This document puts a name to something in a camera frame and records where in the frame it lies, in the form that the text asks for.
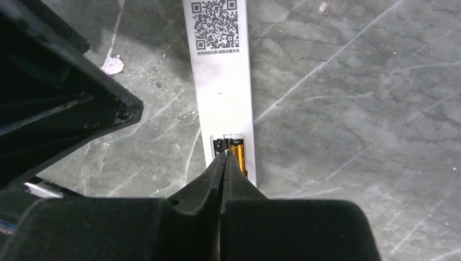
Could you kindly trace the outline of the gold AA battery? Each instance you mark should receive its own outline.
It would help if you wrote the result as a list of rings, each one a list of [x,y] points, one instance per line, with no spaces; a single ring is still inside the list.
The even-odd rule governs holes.
[[[239,168],[245,177],[248,177],[246,169],[245,148],[243,140],[231,140],[229,143],[229,151],[238,161]]]

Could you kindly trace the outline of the white remote control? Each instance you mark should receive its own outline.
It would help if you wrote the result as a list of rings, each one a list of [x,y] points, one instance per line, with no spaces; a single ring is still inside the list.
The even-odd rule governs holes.
[[[257,183],[246,1],[184,1],[204,158],[213,140],[243,140],[248,179]]]

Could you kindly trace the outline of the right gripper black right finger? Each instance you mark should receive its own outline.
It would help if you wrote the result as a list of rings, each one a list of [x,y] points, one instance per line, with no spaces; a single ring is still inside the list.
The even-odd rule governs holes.
[[[380,260],[370,224],[353,202],[275,199],[224,164],[220,215],[222,260]]]

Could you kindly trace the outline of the green AA battery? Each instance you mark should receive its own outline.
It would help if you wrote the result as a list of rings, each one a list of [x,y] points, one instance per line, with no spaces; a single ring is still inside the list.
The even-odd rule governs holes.
[[[215,156],[220,153],[225,153],[226,149],[227,143],[224,139],[213,140],[213,151]]]

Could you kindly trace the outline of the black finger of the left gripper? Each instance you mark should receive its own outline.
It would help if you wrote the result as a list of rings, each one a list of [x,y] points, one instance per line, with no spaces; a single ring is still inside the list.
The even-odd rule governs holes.
[[[1,189],[140,121],[143,103],[88,61],[42,1],[1,1]]]

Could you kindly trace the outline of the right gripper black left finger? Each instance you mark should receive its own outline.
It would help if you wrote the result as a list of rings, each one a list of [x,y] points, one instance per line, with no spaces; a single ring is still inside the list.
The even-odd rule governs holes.
[[[167,198],[66,196],[34,201],[1,260],[218,260],[226,157]]]

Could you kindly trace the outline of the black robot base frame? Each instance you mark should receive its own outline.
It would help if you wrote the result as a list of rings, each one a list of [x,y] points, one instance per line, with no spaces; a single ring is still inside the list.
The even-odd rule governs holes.
[[[35,201],[80,195],[37,176],[22,184],[15,184],[8,191],[1,191],[1,244],[14,234],[22,213]]]

